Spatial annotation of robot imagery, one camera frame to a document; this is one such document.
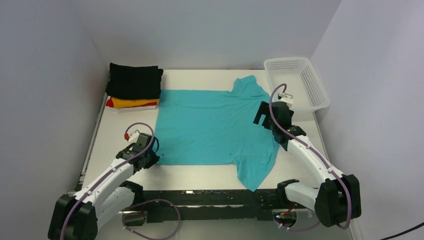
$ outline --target folded clothes stack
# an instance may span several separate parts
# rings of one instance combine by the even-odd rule
[[[106,106],[116,110],[155,109],[161,95],[163,69],[158,66],[122,66],[110,63]]]

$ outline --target white plastic basket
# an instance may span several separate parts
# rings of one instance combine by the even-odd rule
[[[282,83],[287,84],[285,92],[293,95],[291,109],[295,113],[312,113],[330,105],[320,78],[306,57],[273,58],[266,60],[263,65],[271,90]],[[278,101],[277,94],[273,100]]]

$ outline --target black cable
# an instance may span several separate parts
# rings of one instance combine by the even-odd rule
[[[154,151],[154,153],[156,153],[159,150],[159,139],[155,137],[154,140],[156,140],[156,143],[157,143],[156,151]]]
[[[398,233],[398,234],[393,235],[393,236],[385,237],[385,238],[380,239],[380,240],[389,240],[389,239],[394,239],[394,238],[397,238],[397,237],[402,236],[402,235],[404,235],[404,234],[407,234],[407,233],[409,233],[409,232],[412,232],[412,231],[414,231],[415,229],[419,229],[419,228],[421,228],[422,226],[424,226],[424,222],[422,222],[422,223],[420,223],[420,224],[418,224],[418,225],[416,225],[416,226],[414,226],[414,227],[412,227],[412,228],[410,228],[410,229],[408,229],[408,230],[406,230],[406,231],[403,231],[403,232]]]
[[[271,192],[269,192],[269,191],[259,190],[259,189],[257,189],[257,190],[256,190],[256,192],[267,193],[267,194],[269,194],[269,195],[276,195],[275,193],[271,193]]]

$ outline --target black folded shirt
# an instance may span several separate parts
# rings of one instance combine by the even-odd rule
[[[110,63],[106,93],[125,100],[159,99],[164,70],[158,66],[121,66]]]

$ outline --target white connector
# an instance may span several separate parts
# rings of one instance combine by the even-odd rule
[[[293,95],[282,92],[278,94],[278,98],[281,102],[285,102],[289,109],[293,106]]]
[[[141,134],[141,132],[139,130],[135,130],[135,131],[131,132],[129,134],[129,140],[128,140],[128,142],[129,143],[132,143],[132,142],[137,141],[137,138],[139,137],[140,134]]]

